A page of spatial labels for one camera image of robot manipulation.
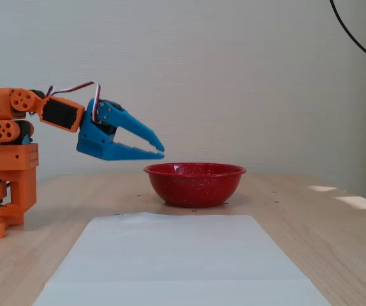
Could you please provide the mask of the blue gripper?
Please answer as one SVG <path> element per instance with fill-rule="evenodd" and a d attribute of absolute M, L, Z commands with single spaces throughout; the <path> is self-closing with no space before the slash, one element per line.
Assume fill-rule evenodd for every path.
<path fill-rule="evenodd" d="M 115 106 L 99 106 L 95 116 L 101 122 L 92 121 L 93 99 L 90 100 L 80 124 L 77 150 L 98 159 L 109 161 L 163 159 L 158 152 L 149 152 L 136 147 L 114 143 L 117 127 L 123 128 L 140 138 L 147 140 L 158 151 L 165 148 L 153 130 L 130 115 L 125 109 Z"/>

